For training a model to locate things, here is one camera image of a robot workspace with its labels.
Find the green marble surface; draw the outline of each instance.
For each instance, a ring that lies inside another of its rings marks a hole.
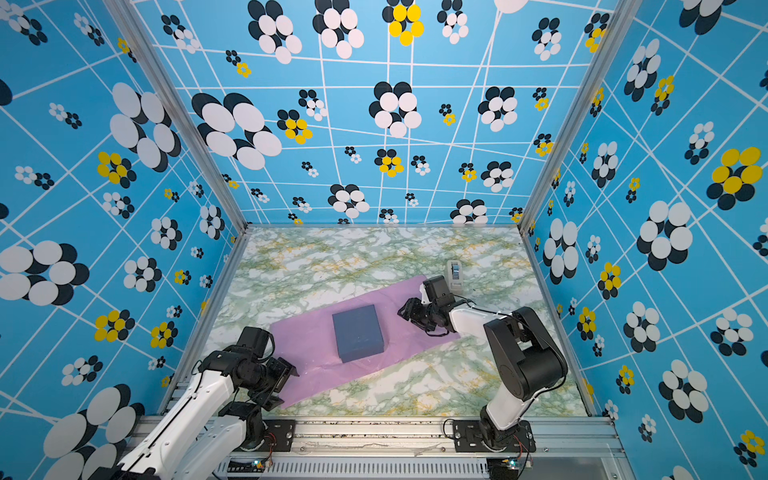
[[[204,355],[244,326],[347,300],[461,260],[465,295],[479,305],[530,306],[557,341],[516,229],[477,227],[256,228]],[[487,342],[465,337],[320,393],[277,415],[478,415],[500,379]],[[586,416],[574,380],[545,393],[531,416]]]

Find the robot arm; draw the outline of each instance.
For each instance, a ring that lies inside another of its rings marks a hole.
[[[265,435],[261,409],[270,411],[282,403],[276,394],[290,376],[298,376],[283,358],[263,356],[270,339],[274,351],[270,333],[246,327],[237,344],[208,355],[187,391],[147,438],[117,466],[99,468],[91,480],[201,480],[234,449],[259,448]],[[192,446],[210,417],[240,387],[248,389],[253,403],[232,401]]]
[[[488,340],[502,384],[480,413],[483,440],[491,450],[512,442],[515,427],[528,407],[544,392],[562,385],[567,364],[536,313],[522,307],[511,313],[457,300],[442,276],[424,282],[426,301],[411,298],[398,314],[430,335],[440,326],[447,332]],[[530,342],[525,349],[521,343]]]

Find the blue wallpaper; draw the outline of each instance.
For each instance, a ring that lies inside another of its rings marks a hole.
[[[237,235],[103,4],[0,0],[0,478],[154,413]]]
[[[637,478],[768,478],[766,24],[645,1],[524,233]]]
[[[513,223],[616,0],[132,2],[254,223]]]

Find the cable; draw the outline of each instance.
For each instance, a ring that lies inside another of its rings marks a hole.
[[[446,437],[447,439],[451,439],[451,440],[454,440],[454,441],[455,441],[455,440],[456,440],[456,437],[453,437],[453,436],[449,437],[449,436],[448,436],[448,434],[447,434],[447,433],[445,433],[445,424],[446,424],[446,423],[448,423],[448,420],[450,420],[451,422],[454,422],[454,421],[455,421],[454,419],[445,419],[445,420],[443,421],[443,423],[442,423],[442,436]]]
[[[527,453],[525,454],[525,462],[523,462],[523,468],[521,468],[520,472],[518,473],[518,480],[520,479],[520,477],[523,476],[523,472],[525,472],[525,467],[528,465],[528,457],[530,456],[531,452],[530,451],[526,451],[526,452]]]

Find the pink sheet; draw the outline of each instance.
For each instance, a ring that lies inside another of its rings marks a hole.
[[[420,297],[419,285],[426,280],[415,276],[380,290],[334,303],[312,312],[282,319],[270,326],[277,345],[275,356],[282,356],[296,366],[299,377],[290,377],[280,398],[282,407],[308,399],[362,376],[377,372],[434,346],[458,339],[458,334],[432,337],[397,315],[397,310],[411,297]],[[342,363],[333,332],[334,313],[365,305],[375,305],[384,337],[383,353]]]

